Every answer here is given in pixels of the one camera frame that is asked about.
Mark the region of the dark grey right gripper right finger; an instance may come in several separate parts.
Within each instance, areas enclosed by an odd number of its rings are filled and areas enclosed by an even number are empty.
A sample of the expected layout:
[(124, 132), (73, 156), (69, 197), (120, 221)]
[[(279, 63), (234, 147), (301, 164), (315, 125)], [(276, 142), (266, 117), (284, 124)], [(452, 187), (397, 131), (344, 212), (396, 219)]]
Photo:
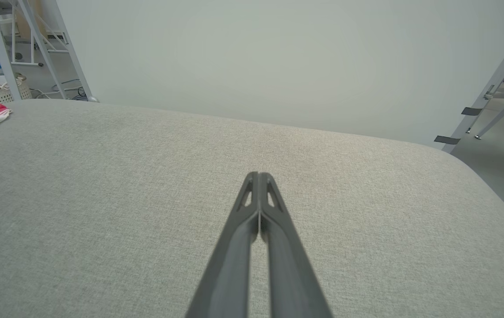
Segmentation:
[(260, 173), (260, 233), (268, 250), (272, 318), (331, 318), (332, 312), (272, 175)]

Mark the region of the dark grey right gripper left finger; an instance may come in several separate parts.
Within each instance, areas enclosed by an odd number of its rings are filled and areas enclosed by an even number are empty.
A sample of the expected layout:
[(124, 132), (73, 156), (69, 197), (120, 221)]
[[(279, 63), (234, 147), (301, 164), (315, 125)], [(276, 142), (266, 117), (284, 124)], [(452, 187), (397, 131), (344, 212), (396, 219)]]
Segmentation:
[(251, 246), (259, 231), (258, 172), (244, 178), (186, 312), (187, 318), (246, 318)]

